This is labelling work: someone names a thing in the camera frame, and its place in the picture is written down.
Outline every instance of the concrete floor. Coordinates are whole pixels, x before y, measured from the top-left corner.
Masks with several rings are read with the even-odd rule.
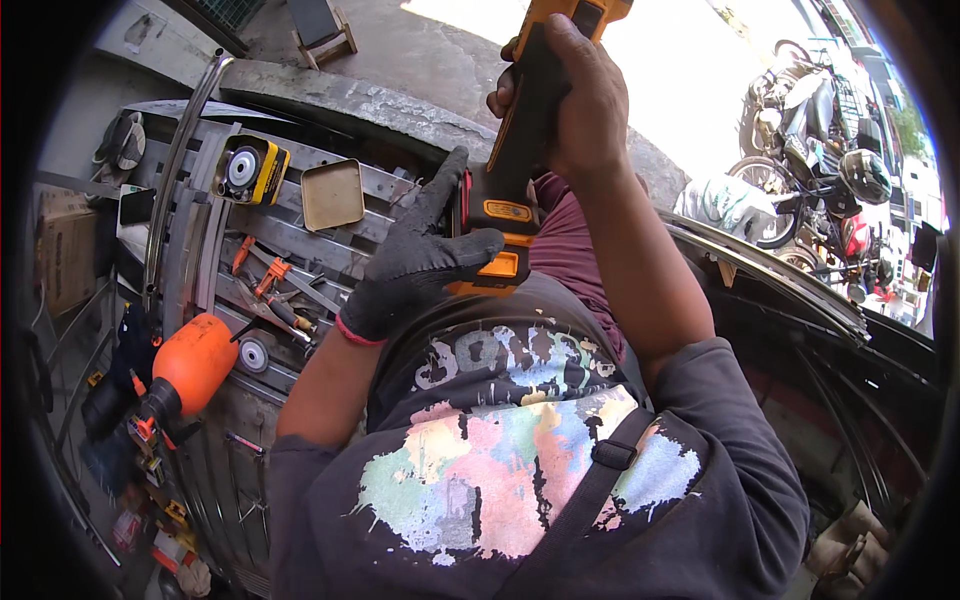
[[[497,129],[484,105],[506,64],[500,46],[516,34],[527,0],[337,0],[359,52],[324,70],[380,85]],[[716,8],[735,15],[730,24]],[[240,37],[250,58],[305,66],[285,0],[267,0]],[[637,170],[681,175],[659,186],[672,204],[687,178],[726,172],[743,155],[747,84],[769,64],[774,43],[826,31],[809,0],[645,0],[611,24],[603,43],[630,90]]]

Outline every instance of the cordless angle grinder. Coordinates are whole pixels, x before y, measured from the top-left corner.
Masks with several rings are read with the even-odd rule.
[[[508,296],[530,275],[530,246],[540,222],[527,185],[541,162],[557,107],[570,90],[557,55],[547,46],[545,23],[560,12],[599,43],[607,23],[627,16],[633,0],[533,0],[514,50],[514,100],[503,118],[487,164],[470,165],[451,199],[450,235],[475,229],[503,232],[504,248],[471,281],[449,286],[457,295]]]

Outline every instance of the man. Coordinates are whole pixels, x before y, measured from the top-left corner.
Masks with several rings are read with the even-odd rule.
[[[535,272],[508,298],[444,295],[503,245],[432,235],[454,150],[280,412],[275,598],[779,597],[800,563],[796,470],[632,171],[620,71],[561,15],[547,40],[572,91],[535,185]],[[508,74],[494,114],[512,96]]]

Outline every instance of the wooden stool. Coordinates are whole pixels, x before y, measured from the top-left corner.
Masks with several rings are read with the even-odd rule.
[[[319,71],[318,65],[327,60],[347,53],[356,54],[357,44],[347,18],[339,7],[330,4],[330,0],[288,0],[287,6],[297,27],[290,34],[309,67]]]

